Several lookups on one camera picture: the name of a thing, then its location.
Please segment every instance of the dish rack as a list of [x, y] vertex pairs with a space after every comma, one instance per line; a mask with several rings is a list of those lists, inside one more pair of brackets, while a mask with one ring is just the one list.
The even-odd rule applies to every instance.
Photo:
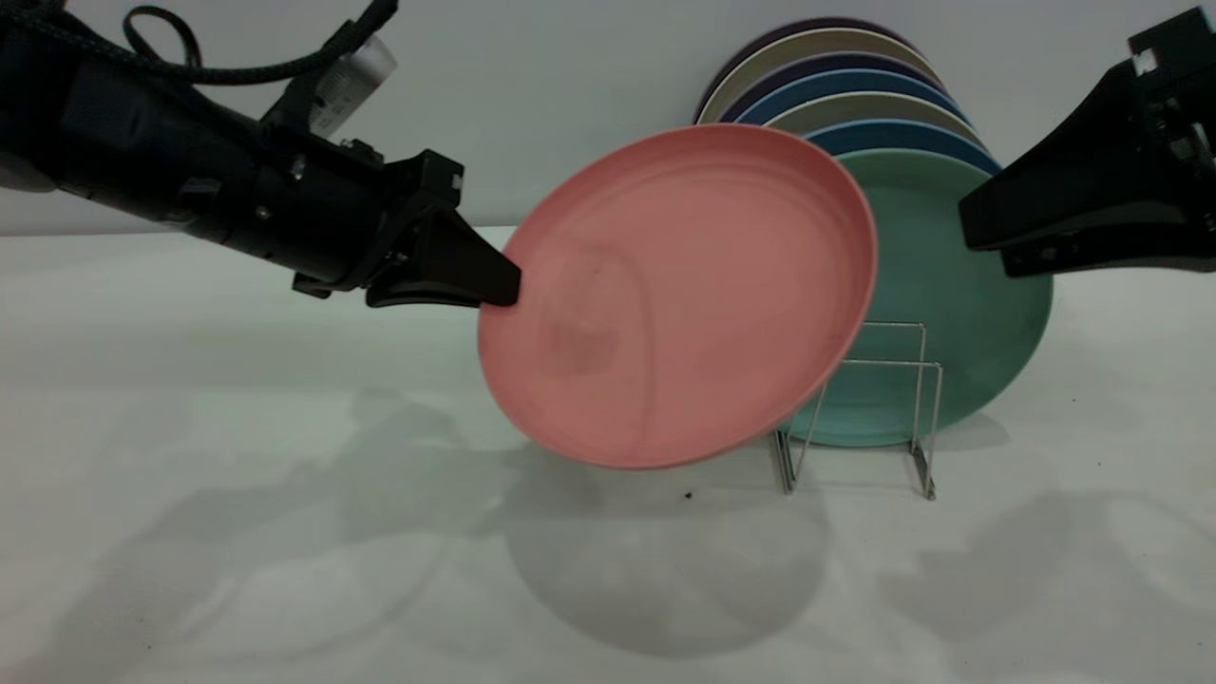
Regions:
[[[938, 416], [941, 410], [941, 383], [945, 370], [940, 363], [927, 361], [924, 359], [925, 340], [928, 338], [928, 329], [923, 323], [894, 323], [894, 321], [866, 321], [862, 327], [879, 327], [879, 329], [911, 329], [917, 330], [921, 336], [921, 353], [916, 360], [901, 360], [901, 359], [850, 359], [846, 358], [841, 361], [841, 366], [845, 365], [868, 365], [868, 366], [885, 366], [885, 368], [916, 368], [916, 400], [912, 403], [912, 432], [908, 436], [907, 450], [912, 456], [912, 461], [916, 464], [917, 475], [921, 480], [921, 492], [925, 499], [933, 501], [938, 498], [938, 488], [933, 482], [933, 452], [938, 439]], [[933, 420], [930, 422], [929, 433], [925, 436], [921, 434], [921, 404], [922, 404], [922, 389], [924, 386], [925, 370], [931, 370], [935, 374], [936, 385], [933, 391]], [[781, 481], [781, 488], [787, 495], [792, 495], [798, 489], [798, 482], [803, 472], [803, 464], [806, 461], [806, 454], [810, 450], [811, 443], [815, 438], [815, 424], [820, 417], [820, 409], [823, 407], [823, 397], [827, 396], [829, 387], [832, 386], [832, 380], [829, 379], [823, 388], [820, 389], [818, 398], [815, 400], [815, 408], [811, 411], [811, 424], [806, 430], [806, 438], [803, 439], [803, 447], [799, 449], [798, 458], [794, 458], [794, 449], [790, 448], [790, 438], [781, 428], [776, 430], [770, 434], [770, 447], [777, 460], [777, 473]]]

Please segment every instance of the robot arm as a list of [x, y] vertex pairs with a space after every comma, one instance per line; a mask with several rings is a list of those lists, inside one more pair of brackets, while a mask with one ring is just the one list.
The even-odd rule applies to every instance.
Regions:
[[[340, 119], [322, 95], [358, 80], [359, 51], [395, 11], [396, 0], [373, 0], [293, 62], [204, 69], [184, 23], [174, 27], [192, 57], [174, 65], [130, 16], [137, 52], [61, 0], [0, 0], [0, 186], [60, 189], [174, 226], [287, 267], [294, 290], [321, 298], [361, 287], [371, 307], [511, 305], [519, 269], [456, 212], [463, 167], [429, 150], [385, 163], [361, 141], [319, 135]], [[286, 78], [259, 120], [193, 88]]]
[[[456, 213], [463, 168], [435, 152], [384, 163], [331, 144], [332, 89], [396, 11], [372, 0], [317, 52], [270, 67], [203, 68], [135, 51], [63, 10], [0, 0], [0, 186], [55, 189], [175, 226], [295, 271], [316, 297], [356, 287], [372, 307], [510, 305], [519, 269]], [[1130, 40], [1047, 139], [959, 203], [966, 243], [1009, 276], [1124, 265], [1216, 270], [1216, 37], [1195, 9]], [[291, 79], [259, 120], [193, 84]]]
[[1128, 41], [1047, 139], [959, 203], [967, 246], [1025, 276], [1216, 271], [1216, 35], [1195, 9]]

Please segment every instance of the stack of plates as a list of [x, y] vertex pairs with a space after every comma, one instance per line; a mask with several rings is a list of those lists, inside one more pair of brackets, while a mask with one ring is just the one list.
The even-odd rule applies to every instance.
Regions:
[[[793, 133], [852, 173], [878, 223], [879, 275], [867, 319], [927, 326], [927, 359], [945, 368], [940, 426], [981, 409], [1030, 360], [1047, 325], [1052, 280], [1010, 280], [998, 254], [967, 251], [957, 203], [1001, 167], [906, 39], [849, 18], [782, 27], [722, 67], [694, 123]], [[914, 360], [919, 342], [914, 329], [867, 327], [849, 357]], [[927, 377], [922, 402], [929, 407], [934, 382]], [[841, 447], [907, 441], [916, 387], [913, 368], [843, 366], [812, 439]], [[787, 424], [795, 437], [806, 436], [812, 408]], [[927, 432], [931, 411], [921, 416]]]

